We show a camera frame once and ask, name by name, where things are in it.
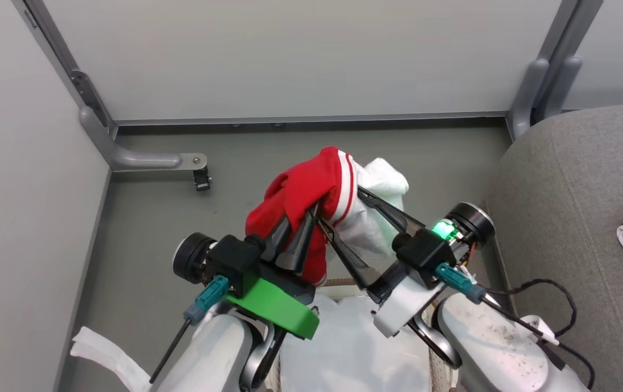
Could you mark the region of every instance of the teal connector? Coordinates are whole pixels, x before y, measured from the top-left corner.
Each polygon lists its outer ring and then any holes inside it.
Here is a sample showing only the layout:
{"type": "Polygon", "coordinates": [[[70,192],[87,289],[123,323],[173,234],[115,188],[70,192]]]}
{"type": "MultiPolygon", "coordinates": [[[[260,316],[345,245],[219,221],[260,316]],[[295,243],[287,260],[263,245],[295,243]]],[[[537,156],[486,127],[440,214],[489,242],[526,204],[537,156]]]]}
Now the teal connector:
{"type": "Polygon", "coordinates": [[[471,280],[458,270],[455,270],[447,263],[441,263],[435,270],[435,276],[446,285],[462,293],[469,298],[469,301],[478,305],[486,295],[486,289],[471,283],[471,280]]]}
{"type": "Polygon", "coordinates": [[[197,325],[205,317],[205,313],[228,293],[229,280],[222,275],[215,276],[205,290],[195,298],[195,303],[183,312],[183,318],[190,320],[191,325],[197,325]]]}

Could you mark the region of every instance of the red garment on sofa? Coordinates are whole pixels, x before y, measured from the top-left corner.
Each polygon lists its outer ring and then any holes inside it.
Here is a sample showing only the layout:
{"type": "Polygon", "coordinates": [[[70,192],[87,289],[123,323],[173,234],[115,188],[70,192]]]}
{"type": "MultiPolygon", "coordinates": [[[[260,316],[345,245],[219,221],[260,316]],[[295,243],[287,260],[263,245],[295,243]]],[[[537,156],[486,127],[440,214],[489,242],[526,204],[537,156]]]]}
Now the red garment on sofa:
{"type": "MultiPolygon", "coordinates": [[[[265,238],[286,213],[294,235],[304,212],[319,200],[324,217],[336,225],[350,210],[356,186],[351,156],[335,147],[326,147],[318,156],[288,169],[270,184],[264,202],[246,219],[246,234],[265,238]]],[[[326,238],[315,226],[302,279],[318,284],[324,277],[326,238]]]]}

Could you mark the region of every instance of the red stripe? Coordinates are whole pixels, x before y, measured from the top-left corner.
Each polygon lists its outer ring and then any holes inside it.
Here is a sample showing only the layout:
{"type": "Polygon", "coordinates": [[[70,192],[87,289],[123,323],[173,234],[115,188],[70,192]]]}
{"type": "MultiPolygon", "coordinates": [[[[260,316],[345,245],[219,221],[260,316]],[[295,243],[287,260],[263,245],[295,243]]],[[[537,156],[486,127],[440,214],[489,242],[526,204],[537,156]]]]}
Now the red stripe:
{"type": "Polygon", "coordinates": [[[353,187],[355,186],[355,171],[353,170],[353,163],[351,163],[351,156],[346,153],[346,161],[348,161],[348,170],[351,172],[351,188],[348,196],[348,205],[346,206],[346,211],[344,211],[343,215],[341,215],[338,220],[333,223],[334,226],[338,225],[341,221],[346,218],[348,212],[351,210],[351,204],[353,204],[353,187]]]}

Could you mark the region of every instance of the gray upholstered ottoman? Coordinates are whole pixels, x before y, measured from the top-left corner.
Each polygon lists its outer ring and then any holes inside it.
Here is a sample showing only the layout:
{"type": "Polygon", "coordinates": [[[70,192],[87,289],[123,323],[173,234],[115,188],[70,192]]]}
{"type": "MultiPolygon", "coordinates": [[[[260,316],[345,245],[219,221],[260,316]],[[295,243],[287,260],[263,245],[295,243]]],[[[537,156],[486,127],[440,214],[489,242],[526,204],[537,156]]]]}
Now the gray upholstered ottoman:
{"type": "MultiPolygon", "coordinates": [[[[578,321],[563,342],[597,370],[593,390],[623,390],[623,106],[571,112],[536,124],[506,152],[486,208],[506,283],[551,278],[570,290],[578,321]]],[[[519,315],[553,329],[570,318],[565,296],[534,287],[519,315]]],[[[587,382],[585,367],[562,354],[587,382]]]]}

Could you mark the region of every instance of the black cable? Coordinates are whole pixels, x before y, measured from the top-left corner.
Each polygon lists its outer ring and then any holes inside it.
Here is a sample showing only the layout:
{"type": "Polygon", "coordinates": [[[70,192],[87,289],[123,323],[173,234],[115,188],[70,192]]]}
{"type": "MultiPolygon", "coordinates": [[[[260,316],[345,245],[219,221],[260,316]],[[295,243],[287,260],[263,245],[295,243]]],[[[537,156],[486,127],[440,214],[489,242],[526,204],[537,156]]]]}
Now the black cable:
{"type": "Polygon", "coordinates": [[[571,321],[568,322],[568,325],[561,328],[557,332],[553,333],[554,337],[558,338],[559,336],[568,332],[570,328],[573,328],[573,325],[575,324],[575,321],[578,318],[578,308],[575,305],[575,301],[573,300],[573,295],[571,295],[571,293],[568,290],[566,290],[566,288],[563,287],[561,283],[558,283],[555,280],[551,280],[551,279],[533,279],[533,280],[530,280],[529,282],[524,283],[520,287],[516,287],[511,290],[499,291],[499,290],[486,288],[486,292],[492,293],[493,295],[516,295],[517,293],[521,293],[527,290],[528,288],[530,288],[531,286],[538,285],[539,283],[546,283],[546,284],[553,285],[554,287],[558,288],[558,290],[563,292],[563,294],[566,296],[566,299],[568,300],[568,305],[570,305],[571,307],[571,321]]]}
{"type": "Polygon", "coordinates": [[[157,365],[157,368],[154,370],[154,373],[152,373],[152,377],[149,379],[150,384],[154,384],[154,381],[157,380],[157,376],[159,376],[159,373],[162,371],[162,368],[164,367],[164,365],[167,364],[167,360],[169,360],[169,357],[174,352],[174,349],[179,344],[179,341],[183,337],[185,330],[187,330],[189,326],[190,326],[190,318],[188,320],[185,320],[185,322],[179,329],[179,333],[176,334],[176,337],[174,338],[172,345],[169,346],[169,348],[167,349],[167,353],[164,354],[164,357],[162,357],[161,362],[159,362],[159,365],[157,365]]]}
{"type": "MultiPolygon", "coordinates": [[[[534,333],[535,335],[537,335],[539,337],[543,336],[543,332],[541,332],[540,330],[536,329],[535,327],[532,327],[531,325],[529,325],[529,323],[523,322],[521,318],[519,318],[516,315],[513,315],[512,313],[508,312],[507,310],[501,308],[498,304],[496,304],[495,302],[489,300],[488,298],[483,298],[482,302],[486,303],[486,305],[490,306],[495,311],[497,311],[498,313],[503,315],[503,317],[505,317],[506,319],[511,320],[513,322],[516,322],[516,323],[522,325],[524,328],[527,328],[527,330],[529,330],[530,332],[534,333]]],[[[558,347],[561,347],[562,349],[566,350],[567,352],[570,352],[570,354],[572,354],[574,357],[579,359],[580,362],[582,362],[583,365],[585,365],[588,368],[588,371],[590,372],[590,379],[588,380],[587,387],[588,387],[588,389],[592,389],[593,385],[595,385],[595,368],[593,368],[592,363],[590,363],[588,361],[588,359],[586,359],[586,357],[583,357],[582,354],[580,354],[580,353],[576,352],[575,350],[571,349],[570,347],[564,345],[562,342],[558,342],[558,347]]]]}

